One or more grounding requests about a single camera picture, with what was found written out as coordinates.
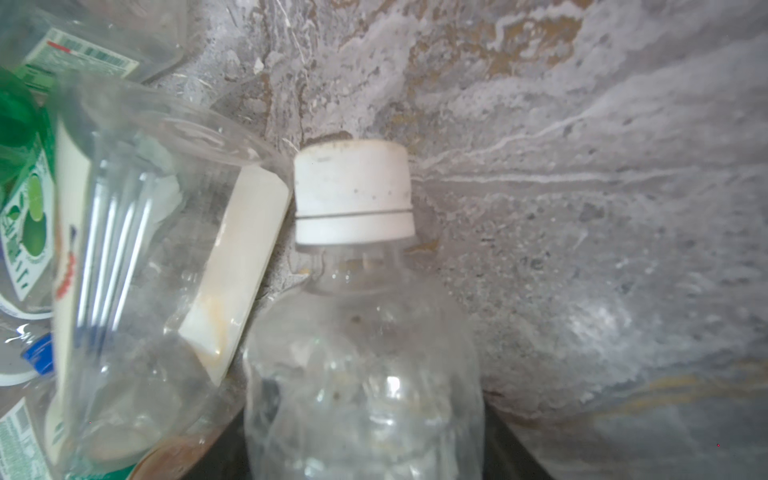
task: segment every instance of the plastic bottle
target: plastic bottle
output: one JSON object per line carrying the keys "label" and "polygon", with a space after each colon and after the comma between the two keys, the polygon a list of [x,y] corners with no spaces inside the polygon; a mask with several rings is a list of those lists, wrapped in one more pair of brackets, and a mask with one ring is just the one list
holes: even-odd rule
{"label": "plastic bottle", "polygon": [[237,123],[134,82],[65,72],[49,104],[60,255],[41,437],[63,475],[126,478],[225,379],[291,168]]}
{"label": "plastic bottle", "polygon": [[0,316],[0,386],[23,384],[52,370],[50,323]]}
{"label": "plastic bottle", "polygon": [[403,265],[408,156],[385,141],[296,156],[310,278],[254,320],[246,433],[255,478],[473,480],[483,403],[466,316]]}
{"label": "plastic bottle", "polygon": [[0,68],[0,311],[51,316],[54,184],[46,117],[24,84]]}
{"label": "plastic bottle", "polygon": [[176,64],[186,0],[4,0],[0,66],[38,96],[67,69],[144,81]]}

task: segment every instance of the white bottle cap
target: white bottle cap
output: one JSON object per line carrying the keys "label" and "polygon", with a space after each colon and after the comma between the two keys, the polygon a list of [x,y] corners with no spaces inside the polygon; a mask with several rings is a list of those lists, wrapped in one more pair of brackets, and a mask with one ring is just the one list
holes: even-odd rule
{"label": "white bottle cap", "polygon": [[413,237],[408,152],[381,140],[313,145],[296,155],[296,243],[349,245]]}

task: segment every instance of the white label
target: white label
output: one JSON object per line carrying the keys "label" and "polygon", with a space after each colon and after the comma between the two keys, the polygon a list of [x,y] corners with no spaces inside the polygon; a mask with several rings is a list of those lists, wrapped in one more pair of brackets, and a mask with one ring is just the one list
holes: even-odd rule
{"label": "white label", "polygon": [[61,397],[57,393],[53,395],[51,405],[45,413],[42,437],[48,459],[53,465],[57,465],[61,457],[61,447],[64,445],[64,410],[61,407]]}
{"label": "white label", "polygon": [[290,190],[272,172],[257,165],[240,171],[200,289],[179,329],[216,386],[240,343],[289,200]]}
{"label": "white label", "polygon": [[0,211],[0,240],[5,266],[16,292],[24,301],[53,258],[54,188],[45,151],[27,180]]}
{"label": "white label", "polygon": [[15,71],[30,88],[48,93],[53,77],[64,70],[83,70],[126,77],[140,65],[132,58],[88,40],[51,28]]}
{"label": "white label", "polygon": [[24,399],[0,419],[0,475],[3,480],[51,480]]}
{"label": "white label", "polygon": [[26,313],[21,311],[10,300],[5,298],[2,293],[0,293],[0,312],[21,320],[44,320],[53,316],[53,312]]}
{"label": "white label", "polygon": [[56,200],[58,216],[56,236],[59,250],[54,278],[53,335],[56,338],[54,364],[56,389],[66,397],[68,359],[72,351],[75,290],[80,282],[80,261],[83,245],[83,217],[88,206],[88,182],[91,161],[70,137],[61,119],[56,127]]}

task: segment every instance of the bottle neck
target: bottle neck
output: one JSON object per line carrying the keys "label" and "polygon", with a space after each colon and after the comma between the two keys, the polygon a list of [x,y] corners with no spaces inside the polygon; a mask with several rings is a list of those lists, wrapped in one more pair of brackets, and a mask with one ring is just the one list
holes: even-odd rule
{"label": "bottle neck", "polygon": [[360,293],[404,280],[407,269],[394,242],[317,247],[308,288],[324,293]]}

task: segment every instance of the green plastic bottle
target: green plastic bottle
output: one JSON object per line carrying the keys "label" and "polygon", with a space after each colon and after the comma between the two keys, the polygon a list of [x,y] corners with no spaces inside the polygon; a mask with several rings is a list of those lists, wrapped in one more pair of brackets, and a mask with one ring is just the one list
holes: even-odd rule
{"label": "green plastic bottle", "polygon": [[54,182],[48,117],[0,68],[0,311],[51,316]]}

